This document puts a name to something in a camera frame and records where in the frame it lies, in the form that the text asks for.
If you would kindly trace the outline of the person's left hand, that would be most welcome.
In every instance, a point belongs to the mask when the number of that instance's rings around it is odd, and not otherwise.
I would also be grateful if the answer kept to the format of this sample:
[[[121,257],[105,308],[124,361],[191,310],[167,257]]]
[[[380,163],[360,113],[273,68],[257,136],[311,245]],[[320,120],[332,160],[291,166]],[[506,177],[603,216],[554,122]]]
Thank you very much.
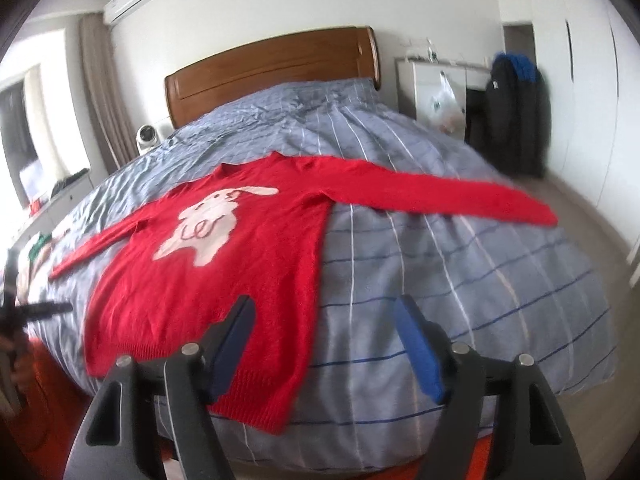
[[[18,330],[1,336],[1,393],[8,402],[6,414],[16,415],[24,404],[24,393],[35,378],[34,356],[28,337]]]

